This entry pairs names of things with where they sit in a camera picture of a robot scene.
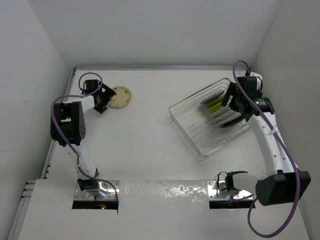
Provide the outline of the white plate with red rim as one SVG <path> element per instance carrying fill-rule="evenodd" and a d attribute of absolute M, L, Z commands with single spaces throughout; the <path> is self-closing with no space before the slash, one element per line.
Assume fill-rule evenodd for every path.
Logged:
<path fill-rule="evenodd" d="M 233 117 L 236 115 L 238 112 L 232 110 L 230 107 L 227 107 L 226 110 L 224 110 L 222 113 L 219 115 L 215 116 L 213 118 L 214 123 L 220 124 L 223 121 L 228 120 L 229 118 Z"/>

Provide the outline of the mustard yellow plate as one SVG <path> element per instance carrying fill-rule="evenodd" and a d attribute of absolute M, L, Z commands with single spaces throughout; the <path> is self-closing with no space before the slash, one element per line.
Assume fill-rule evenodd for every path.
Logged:
<path fill-rule="evenodd" d="M 219 97 L 219 98 L 215 99 L 214 101 L 212 101 L 212 102 L 210 102 L 210 103 L 206 104 L 206 105 L 204 106 L 204 108 L 205 108 L 205 109 L 209 109 L 209 108 L 211 108 L 211 107 L 213 107 L 213 106 L 215 106 L 215 105 L 217 105 L 217 104 L 221 103 L 221 102 L 223 101 L 223 99 L 224 99 L 224 97 L 223 97 L 223 96 L 221 96 L 221 97 Z"/>

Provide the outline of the beige plate with characters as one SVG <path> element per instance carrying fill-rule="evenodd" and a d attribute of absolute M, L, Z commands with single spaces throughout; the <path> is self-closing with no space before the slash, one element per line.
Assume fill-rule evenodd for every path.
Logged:
<path fill-rule="evenodd" d="M 124 86 L 115 86 L 112 88 L 115 92 L 115 95 L 108 102 L 108 106 L 113 109 L 121 109 L 126 107 L 132 99 L 131 91 Z"/>

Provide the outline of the metal mounting plate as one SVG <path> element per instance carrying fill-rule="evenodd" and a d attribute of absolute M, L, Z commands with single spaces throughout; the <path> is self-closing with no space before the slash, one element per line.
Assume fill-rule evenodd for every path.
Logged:
<path fill-rule="evenodd" d="M 94 190 L 81 190 L 81 187 L 77 183 L 73 195 L 74 201 L 115 201 L 116 193 L 120 193 L 120 182 L 117 180 L 110 181 L 114 188 L 106 182 L 98 181 L 98 189 Z"/>
<path fill-rule="evenodd" d="M 246 190 L 227 191 L 224 180 L 207 181 L 207 193 L 210 201 L 253 200 L 254 196 Z"/>

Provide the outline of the lime green plate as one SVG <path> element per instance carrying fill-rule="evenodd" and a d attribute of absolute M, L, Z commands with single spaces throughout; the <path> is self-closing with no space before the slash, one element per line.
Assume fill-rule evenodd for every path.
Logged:
<path fill-rule="evenodd" d="M 222 106 L 222 101 L 220 101 L 220 102 L 217 102 L 216 104 L 214 104 L 213 106 L 209 107 L 209 108 L 207 109 L 207 112 L 208 112 L 209 114 L 212 114 L 212 113 L 218 111 L 219 109 L 221 109 L 222 107 L 223 107 L 223 106 Z"/>

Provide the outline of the grey-blue plate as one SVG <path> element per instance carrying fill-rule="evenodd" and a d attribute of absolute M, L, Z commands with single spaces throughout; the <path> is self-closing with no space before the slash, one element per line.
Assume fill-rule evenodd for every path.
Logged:
<path fill-rule="evenodd" d="M 217 100 L 219 97 L 221 97 L 224 94 L 224 91 L 220 90 L 219 92 L 216 92 L 214 95 L 210 96 L 209 98 L 203 100 L 200 102 L 202 106 L 205 106 L 215 100 Z"/>

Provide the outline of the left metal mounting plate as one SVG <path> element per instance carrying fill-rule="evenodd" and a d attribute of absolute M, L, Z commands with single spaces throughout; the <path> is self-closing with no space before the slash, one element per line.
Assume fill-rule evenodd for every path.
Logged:
<path fill-rule="evenodd" d="M 114 188 L 106 182 L 98 181 L 98 189 L 94 190 L 81 190 L 81 187 L 77 183 L 73 195 L 74 201 L 115 201 L 116 193 L 120 193 L 120 182 L 117 180 L 110 181 Z"/>

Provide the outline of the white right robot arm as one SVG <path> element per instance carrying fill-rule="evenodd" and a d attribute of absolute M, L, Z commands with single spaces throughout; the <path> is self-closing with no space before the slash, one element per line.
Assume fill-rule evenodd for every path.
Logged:
<path fill-rule="evenodd" d="M 280 144 L 274 107 L 263 97 L 256 76 L 240 76 L 230 83 L 225 98 L 231 97 L 229 107 L 241 114 L 252 129 L 260 147 L 266 178 L 258 179 L 247 171 L 231 171 L 225 177 L 228 192 L 246 190 L 257 196 L 263 206 L 293 203 L 299 200 L 311 182 L 308 171 L 298 170 Z"/>

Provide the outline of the back aluminium frame rail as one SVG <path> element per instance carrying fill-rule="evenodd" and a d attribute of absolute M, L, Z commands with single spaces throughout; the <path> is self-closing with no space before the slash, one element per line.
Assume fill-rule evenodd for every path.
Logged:
<path fill-rule="evenodd" d="M 169 69 L 181 69 L 181 70 L 231 70 L 231 65 L 119 65 L 119 66 L 76 66 L 74 69 L 80 70 L 169 70 Z"/>

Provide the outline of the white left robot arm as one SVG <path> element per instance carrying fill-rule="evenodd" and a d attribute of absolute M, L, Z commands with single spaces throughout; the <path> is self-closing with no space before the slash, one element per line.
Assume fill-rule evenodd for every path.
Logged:
<path fill-rule="evenodd" d="M 116 92 L 100 80 L 84 81 L 81 95 L 68 95 L 73 101 L 58 97 L 51 104 L 51 138 L 66 149 L 77 172 L 77 184 L 81 191 L 98 195 L 103 193 L 99 171 L 88 157 L 84 138 L 87 129 L 84 113 L 95 110 L 102 114 Z"/>

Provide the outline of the black plate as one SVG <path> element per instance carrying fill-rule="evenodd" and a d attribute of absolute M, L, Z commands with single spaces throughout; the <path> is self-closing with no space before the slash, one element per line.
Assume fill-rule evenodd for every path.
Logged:
<path fill-rule="evenodd" d="M 223 125 L 221 125 L 222 128 L 228 128 L 228 127 L 233 127 L 234 125 L 240 123 L 242 120 L 244 119 L 243 116 L 239 116 L 231 121 L 228 121 L 226 123 L 224 123 Z"/>

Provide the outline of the right aluminium frame rail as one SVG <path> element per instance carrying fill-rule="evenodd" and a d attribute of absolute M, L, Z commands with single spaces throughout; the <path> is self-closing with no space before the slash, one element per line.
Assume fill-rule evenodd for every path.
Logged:
<path fill-rule="evenodd" d="M 250 91 L 256 91 L 258 90 L 258 79 L 254 75 L 254 73 L 251 71 L 251 69 L 248 69 L 245 73 L 245 88 Z"/>

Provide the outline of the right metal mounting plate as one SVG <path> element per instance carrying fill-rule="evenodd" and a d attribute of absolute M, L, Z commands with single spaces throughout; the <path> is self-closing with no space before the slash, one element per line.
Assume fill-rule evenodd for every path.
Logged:
<path fill-rule="evenodd" d="M 207 181 L 207 193 L 210 201 L 253 200 L 254 196 L 246 190 L 227 191 L 224 180 Z"/>

